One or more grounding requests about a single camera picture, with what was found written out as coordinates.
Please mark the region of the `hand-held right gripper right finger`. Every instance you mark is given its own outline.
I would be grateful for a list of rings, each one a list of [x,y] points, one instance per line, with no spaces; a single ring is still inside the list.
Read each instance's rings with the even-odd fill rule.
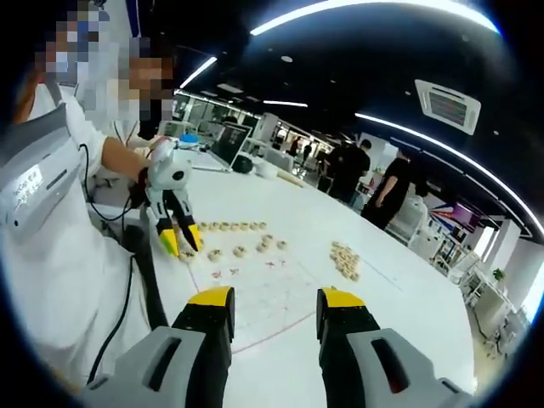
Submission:
[[[432,361],[381,328],[362,299],[322,287],[316,299],[319,365],[329,407],[473,407],[473,396],[434,375]]]

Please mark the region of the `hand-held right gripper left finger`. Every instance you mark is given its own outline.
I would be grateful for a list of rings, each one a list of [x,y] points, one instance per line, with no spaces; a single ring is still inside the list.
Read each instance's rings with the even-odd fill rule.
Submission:
[[[235,333],[235,288],[193,296],[82,391],[85,407],[221,407]]]

